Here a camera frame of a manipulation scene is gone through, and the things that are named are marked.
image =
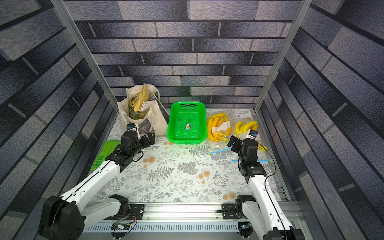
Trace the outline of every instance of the green package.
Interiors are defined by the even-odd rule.
[[[105,161],[105,158],[111,154],[120,143],[121,141],[105,141],[99,155],[91,167],[91,171],[96,170]]]

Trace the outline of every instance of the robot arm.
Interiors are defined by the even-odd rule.
[[[238,169],[256,197],[238,196],[234,205],[236,215],[250,221],[260,240],[305,240],[301,230],[295,230],[281,210],[266,172],[257,162],[257,134],[257,131],[249,130],[244,140],[231,136],[228,142],[228,147],[238,153]]]
[[[134,161],[136,154],[155,143],[154,133],[140,138],[137,129],[136,124],[128,124],[121,144],[92,174],[60,197],[51,196],[46,200],[38,230],[41,236],[50,240],[76,240],[84,229],[107,217],[128,215],[128,199],[119,195],[112,195],[107,201],[88,208],[85,206],[105,184]]]

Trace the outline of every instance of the yellow banana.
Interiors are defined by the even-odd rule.
[[[263,152],[266,152],[267,147],[265,147],[265,149],[264,149],[260,144],[258,144],[258,145],[257,145],[257,149],[259,149],[259,150],[261,150],[261,151],[263,151]]]
[[[220,126],[223,122],[224,122],[224,118],[221,118],[221,119],[218,121],[218,123],[217,123],[216,126],[213,126],[213,125],[212,125],[212,126],[213,126],[213,127],[218,127],[218,126]],[[220,137],[224,136],[224,133],[222,133],[221,131],[217,131],[216,134],[218,134]]]
[[[237,135],[240,135],[240,133],[241,133],[240,132],[240,127],[241,127],[242,124],[243,124],[242,121],[238,121],[237,124],[236,124],[235,131],[236,131]]]
[[[213,122],[212,122],[212,127],[217,127],[217,125],[218,125],[218,119],[219,119],[219,117],[215,117],[215,119],[214,119]],[[212,136],[214,136],[216,139],[218,139],[218,140],[222,140],[222,141],[224,141],[224,142],[227,142],[227,141],[228,141],[228,139],[222,137],[222,136],[224,136],[224,133],[222,133],[221,131],[213,132],[213,133],[212,133]]]
[[[220,117],[220,118],[222,118],[222,117],[224,117],[226,115],[226,113],[218,113],[218,114],[215,114],[215,115],[213,115],[213,116],[211,116],[211,118],[215,118],[215,117]]]
[[[208,119],[207,119],[207,124],[208,124],[208,120],[210,119],[210,118],[212,118],[212,119],[215,119],[215,117],[220,117],[220,118],[222,118],[222,117],[224,117],[226,115],[226,113],[218,113],[218,114],[215,114],[215,115],[213,115],[213,116],[211,116],[211,117],[209,117]]]
[[[256,125],[254,125],[253,127],[252,127],[252,130],[255,130],[255,131],[257,131],[257,128],[259,127],[259,125],[258,124],[256,124]]]
[[[227,122],[227,121],[229,121],[229,119],[225,116],[224,117],[224,120]],[[232,131],[232,127],[229,127],[227,130],[226,130],[226,132],[224,133],[224,135],[225,136],[228,136],[230,133],[231,133],[231,131]]]
[[[217,126],[220,126],[224,122],[224,118],[220,118],[220,120],[217,123]]]
[[[254,126],[254,125],[256,125],[256,124],[257,124],[256,121],[250,121],[249,123],[244,124],[244,125],[241,127],[240,132],[241,132],[241,133],[247,132],[248,129],[249,129],[250,127],[252,127],[252,126]]]
[[[213,119],[209,118],[207,123],[207,136],[209,140],[211,140],[212,142],[220,142],[220,140],[214,138],[212,135],[212,122],[213,122]]]

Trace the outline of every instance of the plastic bag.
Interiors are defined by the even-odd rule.
[[[207,118],[207,137],[212,142],[228,142],[233,134],[233,111],[212,112]]]
[[[244,140],[245,136],[249,132],[250,129],[256,130],[258,129],[258,122],[255,119],[252,118],[241,118],[237,120],[235,124],[235,132],[236,132],[236,137]],[[260,134],[257,134],[257,137],[255,139],[257,142],[260,142]],[[257,146],[258,150],[261,150],[265,152],[265,149],[259,144]]]

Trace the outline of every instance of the floral tablecloth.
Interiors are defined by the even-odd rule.
[[[207,115],[212,112],[220,110],[207,109]],[[249,109],[233,110],[234,120],[251,117]],[[120,140],[122,134],[118,117],[107,140]],[[125,196],[130,202],[232,202],[237,195],[252,194],[237,161],[232,161],[238,158],[236,153],[227,150],[207,155],[224,148],[225,143],[212,144],[208,139],[199,145],[177,145],[167,137],[156,137],[156,143],[143,150],[143,158],[107,183],[91,202],[102,202],[112,194]],[[258,151],[259,159],[271,159],[267,156]],[[267,175],[271,174],[270,164],[261,164]],[[268,181],[281,201],[273,177]]]

